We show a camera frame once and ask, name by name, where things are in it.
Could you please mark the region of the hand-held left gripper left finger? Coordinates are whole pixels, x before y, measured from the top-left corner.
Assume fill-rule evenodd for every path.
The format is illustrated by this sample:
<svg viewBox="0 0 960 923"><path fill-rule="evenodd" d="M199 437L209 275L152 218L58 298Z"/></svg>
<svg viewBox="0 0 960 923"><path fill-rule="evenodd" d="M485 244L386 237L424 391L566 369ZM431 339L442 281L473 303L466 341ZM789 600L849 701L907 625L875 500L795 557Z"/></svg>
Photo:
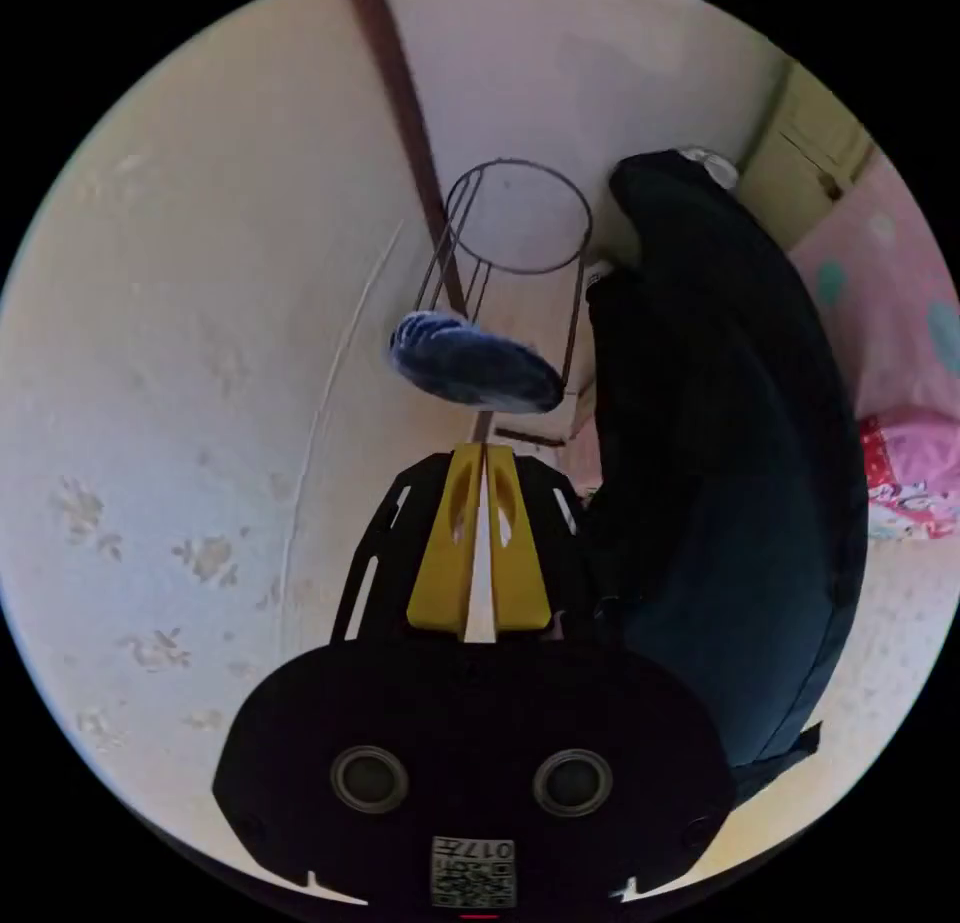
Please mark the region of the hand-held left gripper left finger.
<svg viewBox="0 0 960 923"><path fill-rule="evenodd" d="M406 610L416 630L466 630L480 483L481 446L455 449Z"/></svg>

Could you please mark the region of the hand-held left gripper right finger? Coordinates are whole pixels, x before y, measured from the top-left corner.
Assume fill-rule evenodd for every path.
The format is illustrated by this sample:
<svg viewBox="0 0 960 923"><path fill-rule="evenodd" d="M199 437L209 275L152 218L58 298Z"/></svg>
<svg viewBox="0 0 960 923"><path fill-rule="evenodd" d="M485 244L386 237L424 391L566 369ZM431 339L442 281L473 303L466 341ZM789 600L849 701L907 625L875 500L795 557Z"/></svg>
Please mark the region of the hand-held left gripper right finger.
<svg viewBox="0 0 960 923"><path fill-rule="evenodd" d="M486 475L496 630L544 630L551 621L551 609L510 447L486 448Z"/></svg>

